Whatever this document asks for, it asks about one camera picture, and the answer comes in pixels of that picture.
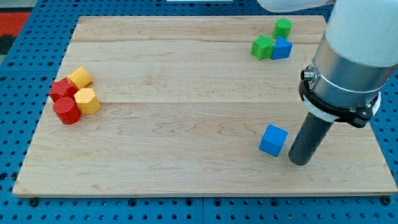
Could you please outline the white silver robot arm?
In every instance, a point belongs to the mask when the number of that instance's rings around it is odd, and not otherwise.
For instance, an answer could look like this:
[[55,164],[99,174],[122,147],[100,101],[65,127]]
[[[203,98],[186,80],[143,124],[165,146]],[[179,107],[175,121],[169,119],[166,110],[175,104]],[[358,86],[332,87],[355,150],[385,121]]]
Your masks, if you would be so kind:
[[270,12],[331,4],[317,51],[301,72],[299,94],[308,115],[305,129],[334,122],[364,127],[381,104],[381,88],[397,69],[396,0],[259,1]]

